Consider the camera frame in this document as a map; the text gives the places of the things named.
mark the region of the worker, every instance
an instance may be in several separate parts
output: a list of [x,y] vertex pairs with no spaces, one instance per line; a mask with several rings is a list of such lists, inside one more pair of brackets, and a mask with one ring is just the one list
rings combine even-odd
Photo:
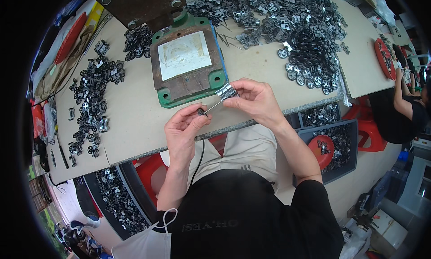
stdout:
[[[223,105],[259,124],[229,132],[221,157],[207,139],[194,141],[212,121],[197,114],[206,105],[175,113],[165,125],[169,169],[158,195],[158,222],[114,247],[116,259],[339,257],[343,236],[316,157],[283,116],[269,84],[241,78],[231,86],[240,97]],[[275,196],[281,182],[277,142],[297,179],[290,206]]]
[[373,118],[383,139],[394,144],[412,141],[426,127],[431,117],[431,84],[425,84],[422,92],[412,93],[403,79],[404,72],[397,68],[395,88],[369,95]]

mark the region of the rusty metal plate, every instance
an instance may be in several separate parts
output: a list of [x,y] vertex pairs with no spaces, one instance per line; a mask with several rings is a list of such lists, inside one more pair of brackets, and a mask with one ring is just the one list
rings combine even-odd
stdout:
[[[203,31],[209,56],[211,58],[211,65],[196,69],[195,71],[183,73],[163,81],[159,63],[158,46],[199,31]],[[184,29],[172,31],[160,38],[157,37],[156,33],[153,37],[153,41],[155,40],[156,43],[151,45],[151,65],[153,68],[154,88],[159,93],[159,100],[163,95],[167,100],[171,101],[180,100],[193,95],[197,96],[196,99],[200,99],[202,98],[202,96],[199,96],[200,94],[204,94],[205,96],[213,95],[215,93],[215,89],[224,85],[226,77],[223,72],[222,59],[210,24],[186,27]],[[186,100],[189,102],[196,99],[189,98]]]
[[172,13],[182,11],[186,5],[186,0],[110,0],[108,4],[107,0],[97,1],[124,26],[132,21],[136,26],[147,23],[153,32],[172,25]]

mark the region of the green machine base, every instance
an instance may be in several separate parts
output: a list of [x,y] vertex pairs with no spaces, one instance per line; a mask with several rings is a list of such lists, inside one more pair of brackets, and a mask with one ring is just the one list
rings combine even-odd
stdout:
[[185,11],[170,29],[153,35],[151,65],[154,88],[165,108],[214,95],[227,82],[209,20]]

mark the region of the blue edge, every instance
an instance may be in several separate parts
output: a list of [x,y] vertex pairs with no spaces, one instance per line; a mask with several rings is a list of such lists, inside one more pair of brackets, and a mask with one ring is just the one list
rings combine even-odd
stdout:
[[220,59],[222,60],[224,76],[226,77],[226,81],[229,82],[228,73],[226,72],[226,67],[224,66],[222,51],[220,50],[220,46],[218,45],[216,30],[214,30],[213,22],[211,20],[209,21],[209,24],[211,25],[211,29],[213,30],[213,36],[214,36],[215,43],[217,45],[218,54],[220,55]]

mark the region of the workbench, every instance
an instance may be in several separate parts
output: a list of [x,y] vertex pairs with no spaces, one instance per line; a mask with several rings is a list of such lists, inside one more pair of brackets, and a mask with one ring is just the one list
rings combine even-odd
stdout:
[[[374,53],[372,39],[378,38],[378,33],[373,25],[358,8],[342,0],[334,1],[339,5],[339,12],[349,25],[346,28],[348,36],[345,43],[352,53],[346,55],[344,52],[339,52],[337,56],[340,59],[342,77],[346,78],[344,82],[350,95],[357,97],[393,86],[392,81],[383,78],[383,72]],[[235,37],[243,32],[243,28],[238,27],[232,19],[227,20],[226,23],[231,31],[222,26],[219,26],[216,31],[230,37]],[[110,61],[125,59],[126,53],[123,52],[125,31],[126,27],[113,18],[95,39],[95,43],[103,39],[110,44],[110,49],[106,54]],[[242,47],[238,41],[229,38],[228,40],[236,46]],[[93,50],[95,43],[68,77],[81,78],[79,73],[87,68],[87,59],[97,57]],[[338,92],[324,95],[321,89],[308,89],[306,86],[299,86],[295,81],[290,81],[285,70],[287,59],[281,59],[277,55],[277,50],[283,47],[282,44],[263,42],[264,44],[261,46],[240,50],[232,45],[228,48],[221,43],[220,39],[218,39],[218,43],[222,50],[229,81],[247,77],[269,83],[284,115],[336,102],[343,97],[341,88],[338,89]],[[66,169],[61,161],[59,144],[48,144],[48,153],[52,149],[57,161],[57,167],[54,167],[51,159],[48,159],[54,183],[167,150],[164,124],[176,111],[190,103],[171,109],[160,106],[157,92],[154,90],[150,59],[144,57],[133,59],[125,62],[124,68],[126,71],[124,82],[118,85],[109,83],[106,86],[104,99],[107,101],[108,109],[104,115],[110,119],[110,130],[106,133],[99,133],[101,138],[99,157],[95,159],[87,153],[90,143],[86,140],[82,146],[83,154],[75,155],[77,166],[72,168],[71,162],[68,160],[70,167]],[[69,156],[68,143],[74,141],[72,135],[78,131],[79,125],[76,123],[76,119],[79,117],[81,106],[76,105],[73,92],[68,89],[68,86],[56,95],[58,137],[65,151],[66,159]],[[202,102],[210,107],[219,101],[219,97],[213,95],[195,102]],[[68,120],[69,108],[75,108],[75,112],[77,112],[73,121]],[[237,109],[224,108],[221,105],[215,107],[211,114],[213,115],[212,123],[200,130],[196,140],[211,138],[256,123],[247,114]]]

